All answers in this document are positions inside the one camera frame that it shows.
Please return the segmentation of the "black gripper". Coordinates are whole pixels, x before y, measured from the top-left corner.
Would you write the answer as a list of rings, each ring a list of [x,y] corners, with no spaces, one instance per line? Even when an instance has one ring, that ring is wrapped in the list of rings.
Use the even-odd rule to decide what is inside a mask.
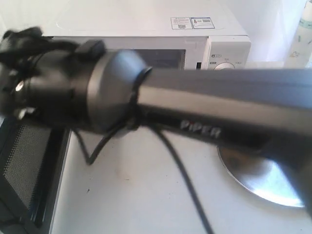
[[[40,109],[30,97],[31,77],[48,39],[40,27],[7,30],[0,39],[0,117],[23,119]]]

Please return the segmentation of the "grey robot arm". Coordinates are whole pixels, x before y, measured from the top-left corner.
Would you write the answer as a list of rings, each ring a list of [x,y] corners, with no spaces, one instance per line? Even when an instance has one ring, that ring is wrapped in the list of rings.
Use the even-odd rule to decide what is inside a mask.
[[[0,41],[0,113],[97,134],[151,124],[261,155],[283,165],[312,207],[310,69],[158,69],[134,50],[51,39],[33,27]]]

